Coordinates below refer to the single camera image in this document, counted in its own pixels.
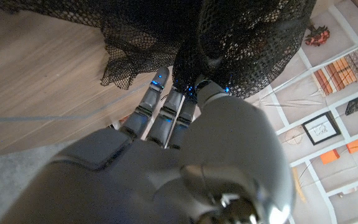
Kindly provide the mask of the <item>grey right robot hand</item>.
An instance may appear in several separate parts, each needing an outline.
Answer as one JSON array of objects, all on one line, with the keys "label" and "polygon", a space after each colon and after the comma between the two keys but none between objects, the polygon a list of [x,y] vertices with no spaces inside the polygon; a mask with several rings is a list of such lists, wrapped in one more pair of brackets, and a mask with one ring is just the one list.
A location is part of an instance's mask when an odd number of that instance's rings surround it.
[{"label": "grey right robot hand", "polygon": [[290,166],[265,113],[203,80],[171,89],[162,67],[119,129],[97,130],[41,168],[2,223],[285,223]]}]

